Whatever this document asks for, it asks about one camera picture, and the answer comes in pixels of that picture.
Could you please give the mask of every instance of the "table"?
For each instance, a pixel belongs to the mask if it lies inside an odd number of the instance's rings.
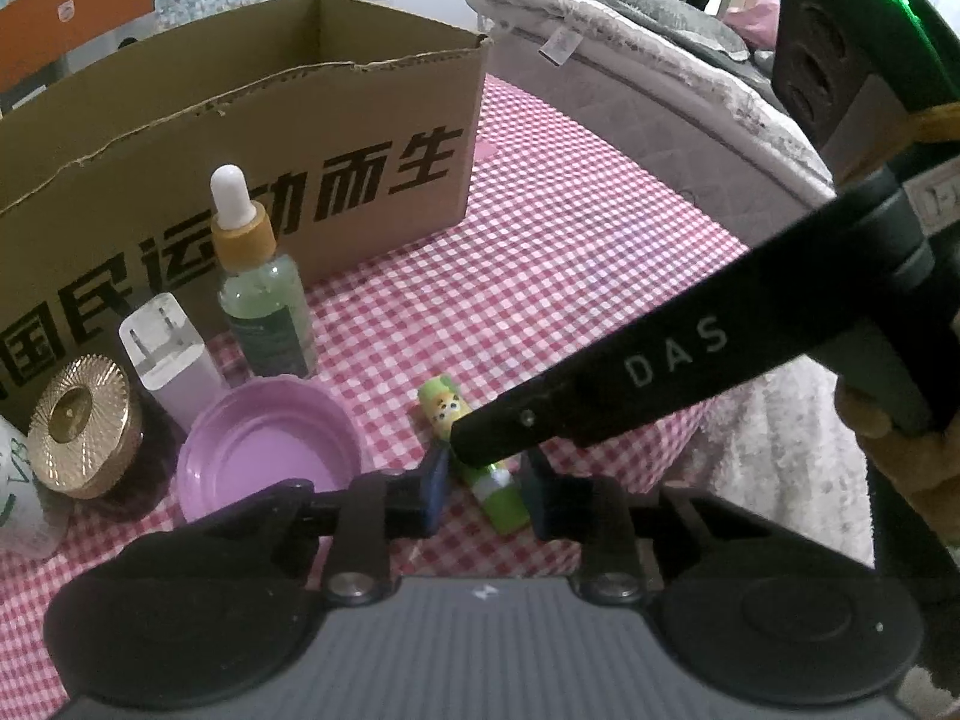
[[[680,293],[744,247],[607,143],[536,98],[490,77],[467,218],[368,261],[309,295],[319,380],[368,440],[372,467],[415,466],[429,441],[416,388],[448,372],[474,404],[493,399],[590,341]],[[211,343],[230,378],[243,361]],[[651,488],[707,405],[590,450],[549,442],[562,471],[606,473]],[[42,644],[56,590],[133,538],[179,521],[173,493],[140,522],[75,515],[43,563],[0,555],[0,720],[40,720],[66,696]],[[455,488],[440,533],[395,545],[397,572],[473,575],[572,570],[573,544],[500,538]]]

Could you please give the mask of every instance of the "silver screw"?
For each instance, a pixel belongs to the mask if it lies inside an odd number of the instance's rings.
[[[593,580],[593,591],[607,601],[624,601],[640,592],[640,580],[614,571]]]
[[[356,571],[344,571],[334,574],[328,585],[330,592],[340,598],[363,598],[373,591],[373,578]]]

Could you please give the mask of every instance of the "white fluffy rug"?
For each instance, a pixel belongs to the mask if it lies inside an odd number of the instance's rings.
[[[806,357],[722,395],[667,479],[709,488],[856,560],[872,564],[866,459],[833,408],[836,377]],[[920,718],[949,693],[915,668],[899,693]]]

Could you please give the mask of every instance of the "white rubber dropper bulb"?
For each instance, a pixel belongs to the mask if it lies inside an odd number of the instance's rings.
[[[239,230],[256,218],[256,207],[247,191],[247,180],[237,165],[220,165],[210,176],[210,193],[217,207],[216,225]]]

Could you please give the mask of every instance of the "hand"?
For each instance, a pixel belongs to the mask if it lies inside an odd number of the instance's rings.
[[[864,454],[947,544],[960,544],[960,415],[942,433],[906,437],[869,396],[837,382],[837,415]]]

